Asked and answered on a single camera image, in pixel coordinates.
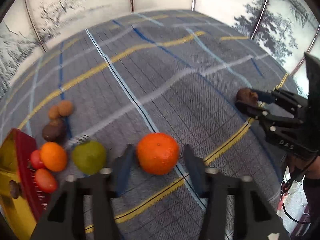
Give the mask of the person right hand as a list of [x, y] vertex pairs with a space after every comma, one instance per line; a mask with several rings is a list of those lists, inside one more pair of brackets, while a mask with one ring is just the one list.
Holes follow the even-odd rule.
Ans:
[[314, 161], [313, 159], [309, 160], [303, 160], [295, 155], [288, 155], [286, 162], [289, 167], [289, 172], [293, 173], [294, 170], [297, 168], [299, 170], [303, 170], [306, 166], [311, 164], [306, 170], [305, 170], [305, 175], [309, 179], [319, 179], [319, 159], [320, 156], [317, 156]]

